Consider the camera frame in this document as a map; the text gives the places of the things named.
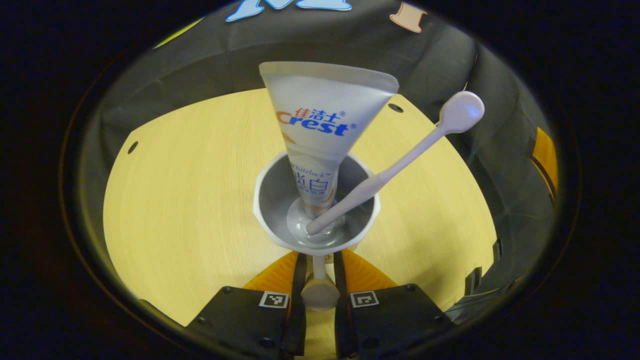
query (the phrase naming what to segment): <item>orange object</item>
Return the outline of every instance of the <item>orange object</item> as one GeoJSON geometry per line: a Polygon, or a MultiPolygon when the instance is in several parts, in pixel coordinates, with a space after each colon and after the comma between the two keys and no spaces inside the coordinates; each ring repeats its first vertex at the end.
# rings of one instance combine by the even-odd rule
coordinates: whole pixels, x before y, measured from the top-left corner
{"type": "Polygon", "coordinates": [[[536,145],[531,154],[531,161],[544,178],[549,187],[551,199],[556,200],[556,191],[558,186],[558,160],[556,156],[556,147],[551,137],[542,129],[538,128],[536,135],[536,145]]]}
{"type": "Polygon", "coordinates": [[[347,292],[349,293],[397,286],[385,273],[349,249],[342,251],[342,260],[347,280],[347,292]]]}
{"type": "Polygon", "coordinates": [[[261,273],[243,286],[247,290],[274,291],[291,294],[293,273],[296,269],[298,253],[292,251],[273,264],[267,266],[261,273]]]}

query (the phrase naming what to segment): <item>dark background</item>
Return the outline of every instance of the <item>dark background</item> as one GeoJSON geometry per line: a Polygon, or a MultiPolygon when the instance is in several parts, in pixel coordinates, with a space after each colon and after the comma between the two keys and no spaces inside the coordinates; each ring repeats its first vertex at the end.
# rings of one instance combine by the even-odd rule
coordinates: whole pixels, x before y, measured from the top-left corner
{"type": "MultiPolygon", "coordinates": [[[[639,236],[633,235],[640,183],[632,112],[640,99],[632,73],[636,5],[562,0],[427,6],[479,35],[532,88],[562,104],[582,165],[579,220],[555,271],[528,301],[500,314],[490,331],[464,338],[442,355],[631,358],[640,323],[639,236]]],[[[76,104],[114,57],[139,38],[161,38],[213,8],[213,1],[188,0],[0,5],[0,140],[8,165],[1,177],[0,266],[9,358],[188,358],[134,321],[85,272],[62,226],[58,160],[76,104]]]]}

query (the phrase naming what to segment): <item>round tabletop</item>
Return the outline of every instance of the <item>round tabletop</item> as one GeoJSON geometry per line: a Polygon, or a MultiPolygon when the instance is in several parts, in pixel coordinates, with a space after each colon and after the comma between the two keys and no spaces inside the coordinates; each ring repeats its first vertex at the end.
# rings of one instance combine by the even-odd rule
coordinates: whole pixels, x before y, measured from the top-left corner
{"type": "MultiPolygon", "coordinates": [[[[351,152],[385,170],[435,127],[402,95],[351,152]]],[[[104,199],[104,234],[123,283],[187,326],[222,286],[244,286],[283,255],[253,215],[258,173],[284,143],[266,89],[198,102],[131,132],[104,199]]],[[[465,278],[493,263],[493,220],[445,138],[380,191],[381,212],[356,253],[446,310],[465,278]]],[[[332,266],[328,274],[333,277],[332,266]]],[[[305,358],[335,358],[334,310],[307,311],[305,358]]]]}

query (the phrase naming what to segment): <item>black bracket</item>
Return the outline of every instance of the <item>black bracket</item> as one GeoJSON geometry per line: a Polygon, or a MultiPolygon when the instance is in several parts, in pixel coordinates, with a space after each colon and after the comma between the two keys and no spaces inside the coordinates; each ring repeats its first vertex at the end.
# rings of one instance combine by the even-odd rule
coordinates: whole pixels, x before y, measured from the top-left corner
{"type": "Polygon", "coordinates": [[[395,359],[455,326],[416,284],[349,297],[360,359],[395,359]]]}
{"type": "Polygon", "coordinates": [[[351,319],[349,294],[347,293],[347,278],[344,272],[342,252],[333,255],[333,269],[335,270],[335,286],[340,292],[335,306],[333,330],[335,333],[335,354],[339,359],[353,357],[358,352],[358,338],[351,319]]]}
{"type": "Polygon", "coordinates": [[[307,321],[300,293],[306,272],[306,256],[298,254],[291,296],[225,286],[187,329],[238,352],[239,356],[292,359],[303,355],[307,321]]]}

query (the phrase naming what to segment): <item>sticker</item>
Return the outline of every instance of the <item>sticker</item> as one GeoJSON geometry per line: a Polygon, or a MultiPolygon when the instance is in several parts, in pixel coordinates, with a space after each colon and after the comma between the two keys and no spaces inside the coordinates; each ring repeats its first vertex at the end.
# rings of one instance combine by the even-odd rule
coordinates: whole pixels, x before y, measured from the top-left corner
{"type": "MultiPolygon", "coordinates": [[[[284,9],[292,2],[293,0],[264,0],[264,3],[276,10],[284,9]]],[[[345,0],[300,0],[296,3],[296,6],[304,9],[337,10],[340,12],[351,10],[351,5],[345,0]]],[[[236,12],[227,17],[227,22],[258,15],[263,10],[264,6],[260,6],[260,0],[244,0],[238,6],[236,12]]]]}
{"type": "Polygon", "coordinates": [[[414,33],[421,33],[420,19],[426,14],[427,12],[420,8],[402,3],[398,13],[391,15],[389,18],[407,30],[413,31],[414,33]]]}
{"type": "Polygon", "coordinates": [[[265,291],[260,300],[260,307],[275,307],[277,309],[284,309],[289,305],[289,294],[287,293],[274,293],[272,291],[265,291]]]}
{"type": "Polygon", "coordinates": [[[373,291],[361,291],[359,293],[351,293],[351,304],[353,307],[365,307],[379,305],[376,293],[373,291]]]}

